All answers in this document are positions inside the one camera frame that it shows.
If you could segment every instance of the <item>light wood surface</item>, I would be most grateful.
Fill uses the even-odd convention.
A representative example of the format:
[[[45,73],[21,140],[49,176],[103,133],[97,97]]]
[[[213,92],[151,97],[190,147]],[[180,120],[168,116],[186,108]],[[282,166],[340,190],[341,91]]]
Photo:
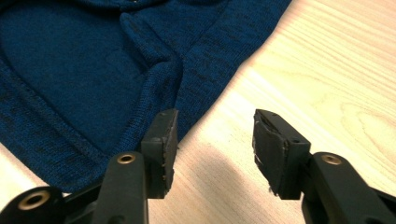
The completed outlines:
[[[396,2],[295,0],[273,35],[241,65],[180,143],[165,200],[151,223],[304,223],[253,161],[256,108],[282,116],[311,143],[396,195]],[[0,209],[44,185],[0,147]]]

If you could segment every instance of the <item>blue knitted fabric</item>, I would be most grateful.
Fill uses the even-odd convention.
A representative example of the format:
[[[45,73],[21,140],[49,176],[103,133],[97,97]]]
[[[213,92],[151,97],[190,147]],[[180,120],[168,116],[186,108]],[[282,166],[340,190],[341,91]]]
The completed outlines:
[[[289,2],[2,1],[0,142],[50,185],[81,189],[158,112],[179,110],[182,138]]]

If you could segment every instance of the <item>wood grain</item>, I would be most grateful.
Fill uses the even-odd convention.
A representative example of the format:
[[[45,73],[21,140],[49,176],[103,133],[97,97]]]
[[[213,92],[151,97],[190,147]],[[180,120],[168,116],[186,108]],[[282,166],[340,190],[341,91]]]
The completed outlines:
[[[301,202],[269,192],[253,162],[256,108],[396,195],[395,11],[392,0],[293,1],[180,143],[172,190],[149,201],[151,223],[304,223]],[[44,184],[4,147],[0,166],[0,207]]]

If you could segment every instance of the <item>wooden table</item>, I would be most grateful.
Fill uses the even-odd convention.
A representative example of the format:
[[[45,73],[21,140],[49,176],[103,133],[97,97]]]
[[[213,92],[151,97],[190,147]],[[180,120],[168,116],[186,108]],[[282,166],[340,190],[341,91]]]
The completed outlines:
[[[396,195],[396,2],[295,0],[181,141],[151,223],[304,223],[253,162],[255,108],[274,111],[311,143],[349,160],[372,187]],[[45,185],[0,147],[0,208]]]

